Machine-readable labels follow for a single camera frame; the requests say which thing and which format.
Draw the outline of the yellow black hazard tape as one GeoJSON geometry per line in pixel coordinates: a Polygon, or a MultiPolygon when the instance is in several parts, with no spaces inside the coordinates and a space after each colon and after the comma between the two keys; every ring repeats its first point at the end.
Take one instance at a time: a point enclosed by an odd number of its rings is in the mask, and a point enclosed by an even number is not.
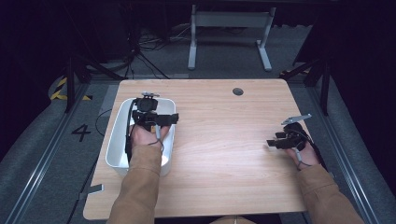
{"type": "MultiPolygon", "coordinates": [[[[62,91],[64,85],[66,84],[66,81],[67,81],[67,77],[63,77],[59,81],[57,87],[55,88],[53,94],[50,97],[51,100],[55,100],[55,99],[57,99],[57,100],[66,100],[67,99],[66,95],[61,94],[61,91],[62,91]]],[[[92,95],[84,95],[83,98],[82,98],[83,101],[90,101],[92,99],[93,99],[92,95]]]]}

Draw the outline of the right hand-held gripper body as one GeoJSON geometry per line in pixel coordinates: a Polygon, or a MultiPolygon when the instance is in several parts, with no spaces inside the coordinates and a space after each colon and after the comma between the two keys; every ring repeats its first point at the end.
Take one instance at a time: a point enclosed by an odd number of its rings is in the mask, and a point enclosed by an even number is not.
{"type": "Polygon", "coordinates": [[[289,117],[282,122],[283,131],[286,138],[293,143],[293,147],[298,150],[303,150],[305,143],[309,140],[309,135],[300,124],[301,120],[309,119],[312,115],[310,113],[301,116],[289,117]]]}

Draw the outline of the black metal stand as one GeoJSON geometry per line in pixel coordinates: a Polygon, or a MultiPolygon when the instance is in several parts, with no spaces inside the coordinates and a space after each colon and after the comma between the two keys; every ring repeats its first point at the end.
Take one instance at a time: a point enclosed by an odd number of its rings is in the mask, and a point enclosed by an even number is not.
{"type": "Polygon", "coordinates": [[[330,88],[330,66],[328,62],[323,59],[316,59],[308,63],[304,63],[297,68],[290,71],[282,71],[279,77],[288,80],[292,77],[302,74],[305,70],[308,71],[304,78],[304,85],[306,87],[315,87],[319,80],[321,80],[319,106],[325,116],[328,115],[328,95],[330,88]]]}
{"type": "Polygon", "coordinates": [[[89,72],[87,65],[93,67],[94,69],[98,70],[100,73],[112,79],[124,80],[124,77],[117,75],[116,73],[110,71],[101,64],[92,61],[88,58],[85,58],[81,55],[72,54],[69,57],[66,66],[67,105],[66,105],[65,113],[71,111],[77,99],[75,92],[75,77],[77,77],[81,83],[89,83],[92,79],[91,73],[89,72]]]}

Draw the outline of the person's left hand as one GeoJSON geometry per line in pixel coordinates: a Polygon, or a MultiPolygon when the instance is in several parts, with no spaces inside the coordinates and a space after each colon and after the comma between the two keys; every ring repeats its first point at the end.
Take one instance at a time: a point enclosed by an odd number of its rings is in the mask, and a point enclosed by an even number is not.
{"type": "Polygon", "coordinates": [[[132,142],[132,147],[153,146],[162,149],[163,139],[168,134],[169,130],[169,126],[161,127],[160,138],[157,138],[156,133],[151,133],[139,125],[133,125],[130,127],[130,139],[132,142]]]}

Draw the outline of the metal floor rail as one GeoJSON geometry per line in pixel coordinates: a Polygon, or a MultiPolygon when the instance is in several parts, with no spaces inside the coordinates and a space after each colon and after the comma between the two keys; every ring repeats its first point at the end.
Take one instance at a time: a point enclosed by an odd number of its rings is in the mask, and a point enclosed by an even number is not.
{"type": "Polygon", "coordinates": [[[37,189],[48,171],[50,163],[59,149],[60,141],[64,136],[65,130],[88,88],[88,84],[81,84],[75,91],[76,102],[71,105],[67,113],[62,114],[61,120],[51,136],[46,149],[42,153],[35,169],[30,174],[19,199],[16,201],[4,224],[19,224],[21,222],[21,218],[24,216],[30,202],[34,198],[37,189]]]}
{"type": "Polygon", "coordinates": [[[366,224],[381,224],[375,211],[370,204],[367,195],[362,187],[360,180],[358,179],[356,172],[344,151],[339,137],[337,136],[331,121],[326,117],[321,109],[319,103],[319,96],[314,88],[307,88],[307,92],[313,102],[314,108],[316,110],[315,115],[319,118],[326,133],[329,135],[330,141],[333,146],[333,154],[340,166],[349,190],[358,206],[361,213],[362,219],[366,224]]]}

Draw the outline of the grey metal desk frame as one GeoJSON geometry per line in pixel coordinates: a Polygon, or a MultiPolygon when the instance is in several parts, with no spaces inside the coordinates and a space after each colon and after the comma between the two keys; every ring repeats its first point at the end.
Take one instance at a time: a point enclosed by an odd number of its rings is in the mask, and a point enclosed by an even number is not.
{"type": "Polygon", "coordinates": [[[266,42],[276,14],[276,8],[270,7],[264,12],[231,12],[231,11],[201,11],[196,5],[191,7],[191,44],[188,59],[188,69],[194,70],[197,53],[197,27],[242,27],[262,28],[262,38],[256,41],[256,47],[261,56],[262,65],[266,72],[272,70],[267,51],[266,42]]]}

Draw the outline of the white plastic bin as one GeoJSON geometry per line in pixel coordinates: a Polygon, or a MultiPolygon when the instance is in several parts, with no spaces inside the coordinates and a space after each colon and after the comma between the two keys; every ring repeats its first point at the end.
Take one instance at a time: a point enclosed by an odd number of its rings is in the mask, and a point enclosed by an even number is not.
{"type": "MultiPolygon", "coordinates": [[[[132,143],[130,142],[130,134],[127,131],[134,125],[132,118],[132,110],[136,108],[136,106],[132,106],[134,99],[129,98],[120,105],[106,150],[107,165],[121,176],[125,176],[129,170],[130,146],[132,143]]],[[[158,106],[155,110],[158,114],[157,119],[162,119],[160,115],[176,114],[176,105],[172,100],[166,98],[157,98],[156,100],[158,101],[158,106]]],[[[169,133],[163,139],[161,176],[167,175],[171,169],[175,126],[176,124],[169,126],[169,133]]],[[[155,133],[156,130],[157,128],[152,126],[147,131],[155,133]]]]}

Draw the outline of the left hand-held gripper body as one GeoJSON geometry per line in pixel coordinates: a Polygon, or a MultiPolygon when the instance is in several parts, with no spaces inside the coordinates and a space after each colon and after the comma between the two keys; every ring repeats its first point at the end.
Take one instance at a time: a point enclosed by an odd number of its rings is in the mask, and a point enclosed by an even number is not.
{"type": "Polygon", "coordinates": [[[136,106],[132,110],[134,123],[146,130],[150,130],[152,126],[159,128],[158,114],[155,112],[158,106],[158,101],[155,99],[156,93],[144,91],[142,95],[142,98],[135,98],[132,102],[132,106],[136,106]]]}

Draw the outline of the person's right hand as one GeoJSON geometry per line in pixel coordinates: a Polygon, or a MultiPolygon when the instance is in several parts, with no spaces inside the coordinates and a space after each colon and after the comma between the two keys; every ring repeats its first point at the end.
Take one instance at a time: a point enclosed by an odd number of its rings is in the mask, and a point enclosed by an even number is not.
{"type": "Polygon", "coordinates": [[[305,143],[302,150],[298,150],[297,148],[288,148],[285,152],[292,158],[298,170],[303,170],[313,165],[320,164],[318,156],[309,142],[305,143]]]}

